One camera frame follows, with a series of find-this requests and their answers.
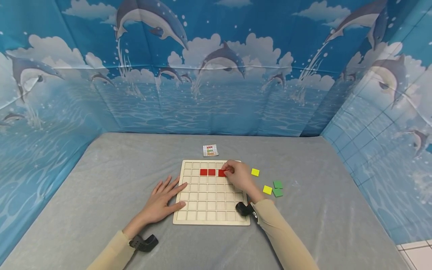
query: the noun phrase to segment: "green square tile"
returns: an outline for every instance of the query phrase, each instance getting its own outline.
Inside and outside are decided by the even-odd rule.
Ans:
[[[283,188],[281,181],[273,181],[274,188]]]
[[[274,194],[275,197],[283,196],[282,190],[280,188],[274,188],[273,189],[273,194]]]

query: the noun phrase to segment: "beige sleeve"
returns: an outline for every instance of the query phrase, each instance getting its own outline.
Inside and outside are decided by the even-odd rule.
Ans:
[[[122,270],[135,252],[129,242],[127,236],[118,231],[87,270]]]
[[[273,201],[260,200],[252,206],[258,216],[258,224],[266,232],[285,270],[318,270],[311,254],[279,213]]]

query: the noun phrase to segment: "dolphin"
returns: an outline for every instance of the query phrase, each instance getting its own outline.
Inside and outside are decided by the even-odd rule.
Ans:
[[[375,21],[374,25],[371,27],[371,30],[368,33],[368,40],[372,46],[372,50],[374,51],[384,37],[385,30],[387,28],[387,18],[387,6],[385,6],[381,13],[378,15],[377,20]]]
[[[127,21],[143,22],[150,26],[150,32],[160,39],[172,37],[186,50],[186,32],[175,14],[159,0],[123,0],[116,13],[116,38],[119,39],[127,30]]]
[[[343,30],[350,25],[372,27],[386,4],[387,0],[376,0],[354,10],[339,24],[338,27],[336,27],[336,29],[331,30],[325,43],[339,36],[343,36]]]
[[[239,57],[233,50],[230,49],[228,44],[224,41],[223,46],[220,49],[210,53],[204,59],[200,69],[198,70],[198,74],[204,70],[209,64],[218,64],[224,66],[225,71],[231,72],[233,69],[238,70],[243,78],[245,78],[245,64],[241,57]]]
[[[171,78],[180,81],[183,84],[183,81],[181,80],[181,77],[178,74],[178,72],[175,69],[173,69],[172,67],[170,67],[169,65],[167,67],[162,67],[161,69],[159,69],[158,78],[162,74],[166,74],[166,75],[170,76]]]
[[[115,86],[115,84],[107,76],[103,75],[102,73],[98,73],[98,74],[93,75],[92,76],[92,82],[95,79],[101,79],[104,83],[109,83],[112,86]]]
[[[183,75],[181,75],[180,76],[182,79],[185,79],[185,80],[187,80],[188,82],[192,82],[192,79],[191,79],[191,77],[189,76],[189,75],[187,75],[187,74],[183,74]]]
[[[383,82],[379,85],[383,90],[393,91],[391,108],[399,103],[407,90],[407,68],[405,67],[405,55],[401,54],[397,60],[376,60],[371,71],[381,77]]]
[[[273,80],[277,81],[278,84],[282,84],[283,89],[285,88],[286,79],[282,72],[277,75],[271,76],[269,82]]]
[[[418,130],[409,130],[407,133],[411,133],[414,135],[414,143],[413,146],[416,149],[416,154],[414,157],[418,157],[421,152],[426,148],[426,141],[429,135],[426,135]]]
[[[20,119],[25,118],[24,115],[22,114],[14,114],[13,112],[9,113],[8,115],[5,116],[5,118],[3,118],[3,122],[8,123],[8,122],[13,122],[13,121],[17,121]]]
[[[41,82],[43,81],[43,76],[46,75],[51,75],[63,79],[59,72],[57,72],[51,66],[44,64],[40,61],[27,58],[19,58],[12,56],[8,53],[5,53],[5,56],[8,59],[12,60],[13,78],[18,85],[19,95],[22,102],[24,102],[24,96],[26,95],[26,93],[24,93],[25,90],[23,88],[23,85],[28,80],[38,78],[38,82]]]

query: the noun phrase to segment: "left hand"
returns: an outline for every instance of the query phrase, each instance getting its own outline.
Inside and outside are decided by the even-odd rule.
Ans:
[[[168,176],[164,182],[160,181],[156,185],[144,208],[123,229],[129,239],[135,237],[146,225],[161,221],[186,205],[185,202],[178,202],[168,206],[168,201],[187,186],[185,182],[174,188],[179,180],[180,176],[170,183],[171,176]]]

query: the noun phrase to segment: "white tile wall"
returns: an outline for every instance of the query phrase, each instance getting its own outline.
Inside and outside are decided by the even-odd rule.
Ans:
[[[411,270],[432,270],[432,240],[397,245]]]

